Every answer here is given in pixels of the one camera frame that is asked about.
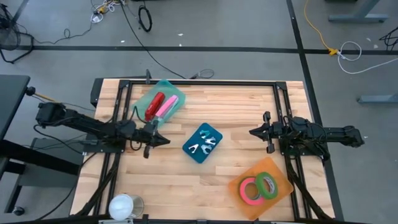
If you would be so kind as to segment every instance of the pink object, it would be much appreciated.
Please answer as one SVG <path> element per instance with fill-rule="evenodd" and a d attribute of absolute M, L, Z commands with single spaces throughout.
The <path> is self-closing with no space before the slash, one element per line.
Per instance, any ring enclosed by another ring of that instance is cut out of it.
<path fill-rule="evenodd" d="M 249 198 L 246 193 L 245 193 L 245 188 L 248 184 L 256 184 L 256 178 L 255 177 L 247 177 L 241 182 L 241 185 L 239 186 L 239 194 L 244 202 L 246 202 L 248 205 L 261 205 L 264 203 L 265 199 L 259 195 L 255 199 Z"/>
<path fill-rule="evenodd" d="M 164 118 L 166 114 L 174 107 L 178 102 L 178 96 L 172 95 L 156 112 L 156 117 Z"/>

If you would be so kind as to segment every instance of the yellow cable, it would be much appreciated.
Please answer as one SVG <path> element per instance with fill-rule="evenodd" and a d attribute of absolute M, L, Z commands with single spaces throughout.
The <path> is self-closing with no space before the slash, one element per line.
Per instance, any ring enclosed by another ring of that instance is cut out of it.
<path fill-rule="evenodd" d="M 35 93 L 35 95 L 38 96 L 38 97 L 40 97 L 40 98 L 46 99 L 46 100 L 48 100 L 48 101 L 56 102 L 55 99 L 50 98 L 50 97 L 48 97 L 48 96 L 41 95 L 41 94 L 39 94 L 39 93 Z"/>
<path fill-rule="evenodd" d="M 329 54 L 330 55 L 336 54 L 338 52 L 338 49 L 333 49 L 333 48 L 328 47 L 327 44 L 325 43 L 325 41 L 323 40 L 322 33 L 308 19 L 308 17 L 307 17 L 307 4 L 308 4 L 308 2 L 309 2 L 309 0 L 306 0 L 305 1 L 305 5 L 304 5 L 304 17 L 305 17 L 305 20 L 307 21 L 308 24 L 310 24 L 312 29 L 314 29 L 315 31 L 318 32 L 318 34 L 319 34 L 319 36 L 321 38 L 322 44 L 323 44 L 323 46 L 325 46 L 329 50 Z"/>

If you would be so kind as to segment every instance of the gray floor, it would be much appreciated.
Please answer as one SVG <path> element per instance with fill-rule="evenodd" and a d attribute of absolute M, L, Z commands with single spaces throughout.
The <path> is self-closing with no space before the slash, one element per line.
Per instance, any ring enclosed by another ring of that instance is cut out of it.
<path fill-rule="evenodd" d="M 3 1 L 14 14 L 22 1 Z M 311 0 L 308 16 L 322 30 L 330 47 L 352 40 L 363 49 L 384 50 L 378 38 L 396 27 L 398 2 L 381 1 L 374 12 L 389 13 L 383 24 L 330 24 L 327 15 L 355 10 L 357 4 Z M 306 49 L 322 49 L 322 45 L 303 17 L 304 0 L 293 0 L 297 22 Z M 139 3 L 132 10 L 137 11 Z M 133 28 L 145 45 L 206 46 L 206 47 L 278 47 L 296 48 L 285 1 L 278 0 L 159 0 L 148 1 L 154 18 L 151 33 Z M 90 25 L 89 0 L 30 0 L 18 23 L 39 40 L 56 40 L 64 28 L 73 34 L 84 32 Z M 59 45 L 138 46 L 119 7 L 106 14 L 84 37 L 65 40 Z M 6 52 L 13 57 L 21 51 Z M 303 80 L 298 54 L 242 52 L 153 52 L 165 66 L 189 77 L 204 68 L 212 68 L 216 79 L 242 80 Z M 362 70 L 385 62 L 393 56 L 363 56 L 354 63 L 343 63 L 349 71 Z M 394 137 L 396 105 L 359 105 L 362 94 L 391 94 L 397 91 L 398 62 L 359 75 L 340 70 L 336 57 L 307 54 L 308 66 L 325 126 L 355 125 L 361 130 L 366 144 L 352 149 L 331 144 L 333 168 L 345 220 L 367 223 L 395 223 L 398 195 L 398 152 Z M 89 96 L 94 78 L 143 75 L 149 68 L 156 78 L 175 78 L 160 68 L 145 52 L 118 51 L 34 51 L 15 65 L 0 62 L 0 73 L 31 76 L 31 85 L 38 92 L 70 103 L 90 107 Z M 24 98 L 6 138 L 29 144 L 34 137 L 34 118 L 38 101 Z M 47 130 L 54 136 L 68 139 L 79 135 L 68 128 Z M 12 175 L 0 182 L 0 209 L 10 190 Z M 47 213 L 61 201 L 69 189 L 26 188 L 17 202 L 27 208 L 22 217 L 0 214 L 0 222 L 32 220 Z M 53 213 L 52 217 L 68 214 L 72 198 Z"/>

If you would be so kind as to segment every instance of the green tray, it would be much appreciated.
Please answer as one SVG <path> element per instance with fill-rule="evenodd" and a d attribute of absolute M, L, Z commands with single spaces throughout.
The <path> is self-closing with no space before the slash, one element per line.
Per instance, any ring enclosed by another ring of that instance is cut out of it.
<path fill-rule="evenodd" d="M 172 95 L 178 96 L 177 104 L 170 110 L 170 112 L 167 113 L 164 119 L 159 121 L 159 128 L 185 103 L 185 94 L 167 80 L 161 80 L 157 82 L 151 90 L 149 90 L 143 97 L 141 97 L 132 105 L 132 109 L 134 109 L 135 106 L 137 107 L 138 115 L 141 119 L 145 118 L 145 110 L 148 108 L 149 104 L 152 102 L 158 92 L 162 92 L 165 95 L 163 103 L 165 103 Z"/>

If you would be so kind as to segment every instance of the wooden table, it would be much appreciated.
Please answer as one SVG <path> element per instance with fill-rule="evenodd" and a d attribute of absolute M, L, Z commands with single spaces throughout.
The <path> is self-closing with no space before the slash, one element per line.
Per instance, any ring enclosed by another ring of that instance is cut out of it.
<path fill-rule="evenodd" d="M 111 117 L 118 83 L 118 79 L 104 80 L 96 119 L 107 121 Z M 133 151 L 127 144 L 120 160 L 115 195 L 141 196 L 145 202 L 144 213 L 149 214 L 150 219 L 247 220 L 235 207 L 228 193 L 228 182 L 264 157 L 271 157 L 286 173 L 284 158 L 278 150 L 267 154 L 266 142 L 249 134 L 250 129 L 263 123 L 265 111 L 271 112 L 271 121 L 277 119 L 272 88 L 224 85 L 177 87 L 187 96 L 185 104 L 159 129 L 160 134 L 171 143 L 152 149 L 149 159 L 143 158 L 143 150 Z M 134 85 L 131 105 L 151 88 L 152 85 Z M 303 83 L 287 82 L 287 88 L 293 115 L 310 119 Z M 223 140 L 203 164 L 197 164 L 182 151 L 182 145 L 204 122 L 222 133 Z M 97 188 L 103 157 L 103 154 L 95 155 L 82 168 L 71 213 L 79 211 Z M 308 191 L 319 206 L 334 217 L 322 162 L 315 156 L 303 156 L 302 161 Z M 299 191 L 297 193 L 303 217 L 302 197 Z M 281 200 L 259 219 L 293 220 L 290 197 Z"/>

